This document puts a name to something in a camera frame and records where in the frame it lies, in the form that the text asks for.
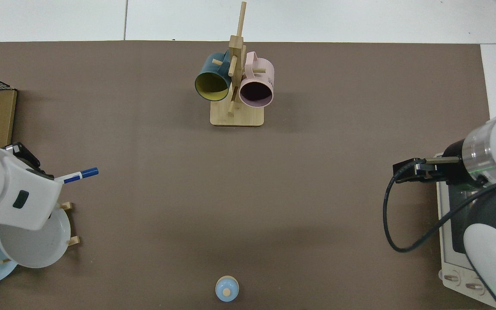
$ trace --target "white floor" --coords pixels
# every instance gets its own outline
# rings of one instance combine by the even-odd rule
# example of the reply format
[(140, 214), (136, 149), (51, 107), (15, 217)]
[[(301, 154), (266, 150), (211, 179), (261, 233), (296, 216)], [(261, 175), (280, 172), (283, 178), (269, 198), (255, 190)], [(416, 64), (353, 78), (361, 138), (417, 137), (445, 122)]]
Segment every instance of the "white floor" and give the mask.
[[(227, 41), (240, 0), (0, 0), (0, 41)], [(248, 0), (246, 41), (479, 43), (496, 114), (496, 0)]]

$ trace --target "wooden base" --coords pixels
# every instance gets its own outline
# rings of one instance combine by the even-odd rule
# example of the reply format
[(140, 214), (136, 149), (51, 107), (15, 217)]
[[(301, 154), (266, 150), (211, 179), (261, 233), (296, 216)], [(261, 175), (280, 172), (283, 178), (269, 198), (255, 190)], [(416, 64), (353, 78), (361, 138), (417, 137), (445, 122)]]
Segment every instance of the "wooden base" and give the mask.
[(221, 101), (210, 102), (210, 123), (214, 126), (251, 126), (264, 124), (264, 108), (252, 108), (242, 102), (233, 102), (233, 91)]
[(66, 243), (68, 244), (68, 246), (77, 245), (79, 243), (79, 237), (78, 236), (71, 237), (70, 240), (67, 241)]
[(74, 204), (73, 204), (73, 202), (68, 201), (68, 202), (61, 204), (61, 206), (59, 206), (59, 208), (65, 210), (65, 211), (71, 210), (74, 208)]

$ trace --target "pink mug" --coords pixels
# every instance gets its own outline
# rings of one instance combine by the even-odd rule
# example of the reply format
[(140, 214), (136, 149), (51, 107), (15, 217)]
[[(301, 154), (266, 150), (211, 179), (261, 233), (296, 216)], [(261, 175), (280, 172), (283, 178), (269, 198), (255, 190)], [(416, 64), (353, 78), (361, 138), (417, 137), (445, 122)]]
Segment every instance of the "pink mug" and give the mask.
[(263, 108), (273, 101), (275, 69), (267, 59), (258, 58), (256, 52), (246, 54), (244, 74), (240, 82), (240, 100), (252, 108)]

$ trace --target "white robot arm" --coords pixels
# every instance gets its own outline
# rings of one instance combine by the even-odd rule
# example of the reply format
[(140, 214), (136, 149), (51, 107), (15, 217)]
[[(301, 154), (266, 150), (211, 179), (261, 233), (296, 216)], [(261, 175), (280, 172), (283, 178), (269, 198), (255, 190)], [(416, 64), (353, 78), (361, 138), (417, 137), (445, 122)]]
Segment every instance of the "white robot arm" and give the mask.
[(37, 230), (51, 214), (64, 183), (30, 167), (13, 152), (12, 147), (0, 149), (0, 224)]
[(468, 260), (496, 300), (496, 190), (493, 190), (496, 188), (496, 117), (470, 132), (466, 139), (447, 147), (442, 157), (413, 158), (394, 165), (394, 177), (384, 196), (384, 232), (390, 245), (399, 252), (421, 245), (460, 210), (451, 209), (411, 247), (397, 247), (388, 231), (386, 210), (391, 185), (405, 181), (446, 181), (462, 190), (476, 192), (465, 202), (476, 200), (466, 220), (463, 242)]

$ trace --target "mug handle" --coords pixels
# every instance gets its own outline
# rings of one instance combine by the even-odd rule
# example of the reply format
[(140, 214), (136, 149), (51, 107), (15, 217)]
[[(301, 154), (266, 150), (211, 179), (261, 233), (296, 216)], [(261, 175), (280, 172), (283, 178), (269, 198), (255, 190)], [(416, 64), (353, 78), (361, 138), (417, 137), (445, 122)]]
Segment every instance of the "mug handle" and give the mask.
[(244, 64), (244, 74), (246, 78), (255, 78), (254, 76), (254, 61), (257, 61), (256, 52), (249, 52), (246, 54), (246, 64)]

